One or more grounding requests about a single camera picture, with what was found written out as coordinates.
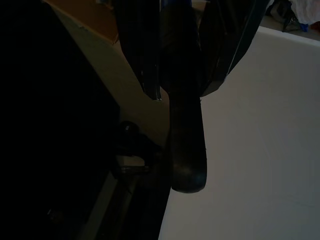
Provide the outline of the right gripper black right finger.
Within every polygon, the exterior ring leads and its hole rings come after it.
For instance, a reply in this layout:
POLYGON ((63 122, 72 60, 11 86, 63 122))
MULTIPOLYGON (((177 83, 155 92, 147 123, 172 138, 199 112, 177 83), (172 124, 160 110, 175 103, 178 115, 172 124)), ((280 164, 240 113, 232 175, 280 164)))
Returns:
POLYGON ((249 49, 267 9, 266 0, 210 0, 199 26, 206 80, 200 95, 207 96, 224 83, 249 49))

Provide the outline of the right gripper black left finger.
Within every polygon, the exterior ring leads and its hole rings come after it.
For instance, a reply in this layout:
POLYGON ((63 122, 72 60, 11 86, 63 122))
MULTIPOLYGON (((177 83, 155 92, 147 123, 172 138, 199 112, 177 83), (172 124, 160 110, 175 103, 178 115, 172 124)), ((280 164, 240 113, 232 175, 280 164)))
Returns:
POLYGON ((160 101, 158 0, 117 0, 114 13, 121 50, 142 91, 160 101))

